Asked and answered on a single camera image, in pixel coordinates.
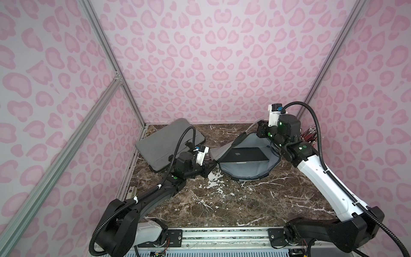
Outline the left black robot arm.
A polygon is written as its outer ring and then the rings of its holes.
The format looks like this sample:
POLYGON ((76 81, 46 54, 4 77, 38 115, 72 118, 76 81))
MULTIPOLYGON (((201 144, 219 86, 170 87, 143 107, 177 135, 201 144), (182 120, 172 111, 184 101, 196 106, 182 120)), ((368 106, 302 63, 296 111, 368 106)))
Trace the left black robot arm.
POLYGON ((106 254, 124 257, 140 244, 154 243, 163 247, 168 243, 168 226, 158 219, 141 222, 149 212, 179 193, 188 179, 207 178, 217 166, 214 160, 197 163, 198 152, 182 152, 174 156, 165 177, 149 190, 130 199, 115 199, 109 203, 89 242, 92 256, 106 254))

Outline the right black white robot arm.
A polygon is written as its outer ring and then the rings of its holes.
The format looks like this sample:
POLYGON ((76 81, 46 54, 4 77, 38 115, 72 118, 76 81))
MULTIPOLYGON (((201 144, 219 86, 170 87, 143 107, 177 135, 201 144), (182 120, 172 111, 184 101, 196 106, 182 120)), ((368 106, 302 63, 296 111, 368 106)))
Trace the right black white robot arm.
POLYGON ((319 151, 301 139, 300 126, 295 116, 283 114, 275 125, 259 121, 256 134, 268 139, 281 157, 316 186, 337 217, 333 220, 295 218, 284 227, 284 237, 290 244, 310 239, 333 243, 346 253, 355 252, 376 236, 384 213, 378 207, 368 207, 322 164, 319 151))

